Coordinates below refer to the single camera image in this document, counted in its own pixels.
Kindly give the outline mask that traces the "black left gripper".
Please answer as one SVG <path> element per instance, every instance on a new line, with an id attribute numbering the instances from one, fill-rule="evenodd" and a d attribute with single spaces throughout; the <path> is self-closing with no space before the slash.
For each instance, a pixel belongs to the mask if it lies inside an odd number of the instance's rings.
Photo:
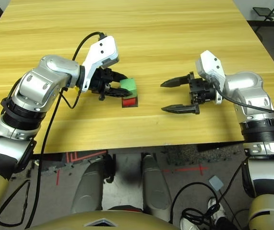
<path id="1" fill-rule="evenodd" d="M 90 81 L 89 90 L 91 93 L 99 95 L 99 100 L 103 101 L 106 96 L 124 98 L 131 96 L 131 92 L 123 88 L 109 88 L 110 83 L 113 81 L 125 80 L 128 77 L 124 74 L 112 71 L 110 68 L 102 69 L 97 68 Z"/>

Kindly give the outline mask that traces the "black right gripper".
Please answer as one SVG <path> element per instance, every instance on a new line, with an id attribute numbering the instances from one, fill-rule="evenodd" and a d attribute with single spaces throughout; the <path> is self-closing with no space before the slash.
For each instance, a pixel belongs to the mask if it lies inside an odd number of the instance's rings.
<path id="1" fill-rule="evenodd" d="M 192 105 L 174 104 L 161 108 L 162 111 L 174 114 L 199 114 L 200 104 L 214 101 L 215 88 L 203 78 L 195 78 L 193 71 L 186 76 L 175 77 L 160 84 L 161 87 L 173 88 L 189 84 Z"/>

